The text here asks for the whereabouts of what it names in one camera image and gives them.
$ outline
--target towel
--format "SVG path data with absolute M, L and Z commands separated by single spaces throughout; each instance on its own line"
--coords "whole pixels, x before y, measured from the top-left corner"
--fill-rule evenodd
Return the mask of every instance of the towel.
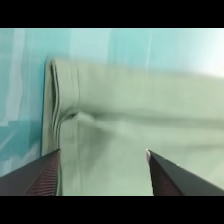
M 152 195 L 145 148 L 224 186 L 224 80 L 53 58 L 44 95 L 62 195 Z

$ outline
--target folded fabric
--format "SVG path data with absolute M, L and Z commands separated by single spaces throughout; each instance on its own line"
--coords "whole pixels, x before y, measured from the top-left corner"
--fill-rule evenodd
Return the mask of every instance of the folded fabric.
M 63 195 L 151 195 L 145 148 L 224 186 L 224 81 L 55 58 L 42 154 L 61 148 Z

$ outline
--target folded cloth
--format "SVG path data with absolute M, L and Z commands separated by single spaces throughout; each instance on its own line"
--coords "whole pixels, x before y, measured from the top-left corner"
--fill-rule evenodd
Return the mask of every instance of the folded cloth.
M 51 59 L 42 153 L 61 148 L 63 195 L 150 195 L 145 148 L 224 186 L 223 97 L 222 79 Z

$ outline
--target teal surface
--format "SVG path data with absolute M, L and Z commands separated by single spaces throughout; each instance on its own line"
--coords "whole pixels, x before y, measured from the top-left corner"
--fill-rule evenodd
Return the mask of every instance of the teal surface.
M 224 29 L 1 28 L 0 175 L 40 155 L 48 56 L 223 76 Z

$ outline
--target green cloth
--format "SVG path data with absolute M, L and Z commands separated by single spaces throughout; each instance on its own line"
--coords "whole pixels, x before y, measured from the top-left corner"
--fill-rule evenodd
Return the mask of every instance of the green cloth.
M 152 195 L 146 148 L 224 186 L 224 80 L 60 58 L 45 77 L 63 195 Z

